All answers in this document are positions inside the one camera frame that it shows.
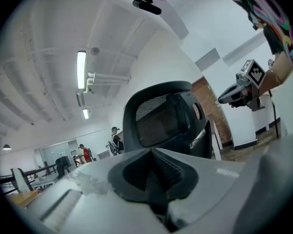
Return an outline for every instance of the brick wall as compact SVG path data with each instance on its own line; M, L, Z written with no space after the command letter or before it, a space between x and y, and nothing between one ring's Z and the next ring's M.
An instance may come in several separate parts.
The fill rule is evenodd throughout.
M200 79L192 86L192 92L200 102L204 114L215 121L221 143L231 141L231 133L225 115L219 106L218 100L205 78Z

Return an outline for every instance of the wooden floor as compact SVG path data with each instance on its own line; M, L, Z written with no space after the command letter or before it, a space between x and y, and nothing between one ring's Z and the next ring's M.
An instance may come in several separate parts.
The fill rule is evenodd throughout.
M264 150L272 141L276 140L275 127L271 127L268 132L263 132L257 136L258 144L256 146L248 147L241 150L234 150L233 146L225 147L221 151L222 160L245 162L248 156L259 150Z

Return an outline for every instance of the black shirt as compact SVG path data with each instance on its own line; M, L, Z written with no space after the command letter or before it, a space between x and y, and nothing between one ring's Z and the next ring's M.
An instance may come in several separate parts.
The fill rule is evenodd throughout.
M124 149L124 144L122 142L120 142L120 139L117 135L113 136L113 142L115 143L115 145L118 146L118 150L121 151Z
M293 66L293 0L234 0L252 22L266 24L265 37L272 53L285 51Z

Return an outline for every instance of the railing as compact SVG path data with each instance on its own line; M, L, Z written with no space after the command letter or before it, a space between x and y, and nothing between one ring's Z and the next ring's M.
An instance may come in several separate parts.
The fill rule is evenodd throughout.
M31 170L24 172L24 175L28 178L29 183L32 183L35 181L34 175L36 175L39 172L46 171L46 174L43 175L42 177L48 176L52 172L56 172L57 169L55 168L56 164L40 168L38 170ZM12 193L17 190L17 188L14 187L13 182L15 181L15 178L12 175L5 175L5 176L0 176L0 185L2 190L7 189L7 188L13 188L12 190L9 190L7 192L3 192L4 195L7 195L9 193Z

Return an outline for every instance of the person in black shirt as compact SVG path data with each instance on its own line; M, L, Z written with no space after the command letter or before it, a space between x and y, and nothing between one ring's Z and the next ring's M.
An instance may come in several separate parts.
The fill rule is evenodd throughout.
M119 136L117 136L117 131L119 128L112 127L112 141L115 143L115 145L118 147L118 151L122 151L124 149L124 143Z
M278 54L259 88L259 95L262 95L281 85L293 70L293 0L233 1L248 13L254 25L264 26L269 46Z

